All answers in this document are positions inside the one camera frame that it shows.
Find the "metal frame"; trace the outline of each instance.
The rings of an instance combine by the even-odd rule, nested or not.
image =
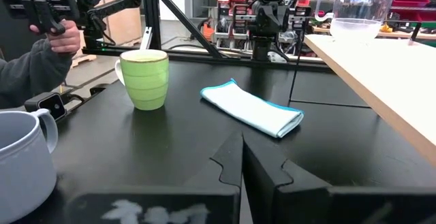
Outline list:
[[[141,50],[149,49],[151,44],[151,38],[153,37],[153,29],[151,27],[145,27],[144,35],[141,41]]]
[[[290,63],[267,63],[256,60],[251,60],[251,57],[245,56],[226,56],[221,54],[215,46],[210,44],[196,26],[184,15],[182,11],[171,0],[162,0],[172,13],[180,20],[181,23],[191,32],[191,34],[203,45],[208,51],[204,52],[181,52],[176,50],[165,50],[168,53],[171,61],[186,61],[196,63],[209,63],[216,65],[240,65],[246,67],[263,67],[268,69],[294,69],[296,61]],[[145,23],[153,29],[151,37],[150,49],[161,50],[161,31],[159,20],[159,0],[144,0]],[[105,56],[119,57],[119,55],[128,50],[137,50],[138,47],[125,46],[108,46],[100,49],[83,48],[84,54],[98,54]],[[299,61],[300,68],[308,71],[331,72],[331,69],[321,61]]]

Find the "blue towel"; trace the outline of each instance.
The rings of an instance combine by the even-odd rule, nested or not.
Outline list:
[[[300,124],[301,110],[264,101],[237,85],[235,80],[200,91],[203,98],[227,114],[275,138],[282,138]]]

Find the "black pole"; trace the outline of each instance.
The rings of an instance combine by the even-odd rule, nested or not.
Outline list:
[[[291,100],[292,100],[292,93],[294,92],[295,79],[297,78],[298,67],[299,67],[299,65],[300,65],[300,58],[301,58],[302,44],[303,44],[303,42],[305,41],[305,31],[306,31],[306,28],[307,28],[308,22],[309,22],[309,20],[308,20],[308,19],[305,19],[305,21],[304,21],[303,24],[302,24],[302,29],[301,29],[301,31],[300,31],[300,34],[299,34],[299,36],[298,36],[298,38],[299,38],[299,40],[298,40],[299,43],[298,43],[298,48],[297,48],[298,56],[297,56],[297,62],[296,62],[296,64],[295,64],[294,77],[292,78],[291,91],[290,91],[290,94],[289,94],[289,102],[291,102]]]
[[[191,32],[191,34],[209,52],[209,54],[211,54],[213,58],[222,58],[222,55],[218,49],[209,43],[209,41],[203,36],[197,27],[192,24],[188,17],[186,17],[186,15],[180,11],[180,9],[172,0],[162,0],[162,2],[165,3],[166,7],[171,10],[177,19],[188,29],[189,32]]]
[[[161,50],[159,0],[144,0],[145,25],[152,28],[150,49]]]
[[[420,28],[421,28],[421,22],[416,23],[416,27],[414,29],[414,33],[411,34],[411,41],[415,41],[416,36],[418,36],[418,33],[420,32]]]

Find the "black tabletop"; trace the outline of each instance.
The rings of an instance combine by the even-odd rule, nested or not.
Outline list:
[[[430,164],[371,109],[291,103],[305,111],[305,118],[276,140],[200,99],[205,86],[234,78],[242,89],[286,106],[292,74],[172,62],[165,106],[149,112],[134,109],[121,83],[110,85],[59,123],[59,144],[52,154],[57,187],[18,223],[58,223],[64,204],[89,189],[181,186],[238,131],[276,144],[294,163],[333,185],[434,186]],[[310,94],[334,89],[329,80],[341,83],[334,74],[299,72],[294,95],[316,98]],[[361,103],[349,88],[342,89],[329,99]]]

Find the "gray hoodie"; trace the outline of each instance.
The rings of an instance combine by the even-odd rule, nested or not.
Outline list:
[[[53,52],[47,39],[38,40],[18,59],[0,59],[0,109],[21,106],[53,90],[64,81],[71,64],[72,56]]]

